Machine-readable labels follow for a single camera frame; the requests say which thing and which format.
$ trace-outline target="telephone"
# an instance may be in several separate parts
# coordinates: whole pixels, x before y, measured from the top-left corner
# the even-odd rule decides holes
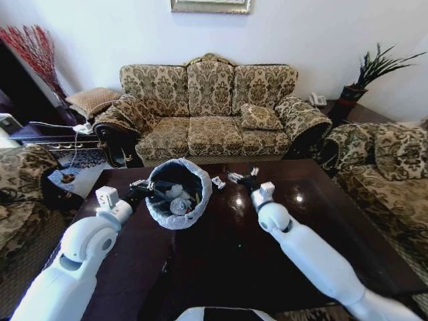
[[[309,95],[309,102],[311,105],[315,106],[315,107],[319,107],[319,106],[326,106],[327,105],[327,100],[324,96],[319,96],[317,94],[315,94],[314,92],[312,92]]]

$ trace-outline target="patterned sofa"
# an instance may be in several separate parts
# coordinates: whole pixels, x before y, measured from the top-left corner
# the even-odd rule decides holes
[[[14,311],[83,202],[47,179],[59,166],[38,145],[0,149],[0,319]]]
[[[95,118],[94,130],[111,150],[123,151],[128,167],[182,156],[199,164],[278,160],[331,128],[319,110],[288,96],[297,79],[287,65],[236,66],[213,54],[185,66],[124,66],[125,95]],[[284,129],[242,128],[246,103],[274,109]]]
[[[324,169],[335,175],[334,179],[428,285],[428,178],[387,180],[377,167],[374,155],[376,135],[409,130],[400,124],[339,126],[326,137],[321,156]],[[392,155],[398,154],[390,140],[383,144],[393,151]],[[426,150],[426,146],[408,147],[407,152]],[[395,156],[390,159],[389,168],[401,179],[418,169],[415,163],[399,164]],[[418,170],[428,173],[428,168]],[[428,314],[428,296],[415,299]]]

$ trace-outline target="rug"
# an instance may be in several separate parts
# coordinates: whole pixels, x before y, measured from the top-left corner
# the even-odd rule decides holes
[[[84,199],[88,196],[101,172],[104,169],[112,169],[107,163],[104,151],[100,149],[78,150],[71,168],[70,163],[74,157],[73,150],[53,151],[52,154],[63,168],[65,168],[62,169],[61,172],[63,172],[63,174],[73,174],[75,179],[65,184],[61,182],[62,174],[59,171],[53,172],[49,176],[49,179],[55,185],[80,195]]]

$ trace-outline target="potted plant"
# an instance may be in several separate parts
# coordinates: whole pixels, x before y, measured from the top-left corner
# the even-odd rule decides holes
[[[328,116],[333,121],[333,126],[339,124],[342,119],[349,115],[358,100],[368,91],[366,87],[369,83],[394,70],[412,66],[413,64],[406,64],[405,62],[427,53],[425,51],[410,57],[394,59],[387,55],[394,47],[392,46],[382,51],[380,43],[377,43],[377,52],[373,60],[370,52],[366,53],[363,61],[360,62],[360,77],[358,81],[343,87],[340,98],[328,113]]]

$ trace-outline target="plant pot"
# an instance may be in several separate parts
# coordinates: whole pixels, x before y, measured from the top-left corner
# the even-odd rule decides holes
[[[328,113],[328,117],[333,122],[333,127],[338,126],[342,120],[348,117],[350,111],[367,91],[367,89],[356,89],[350,86],[343,87],[340,98],[337,99],[333,108]]]

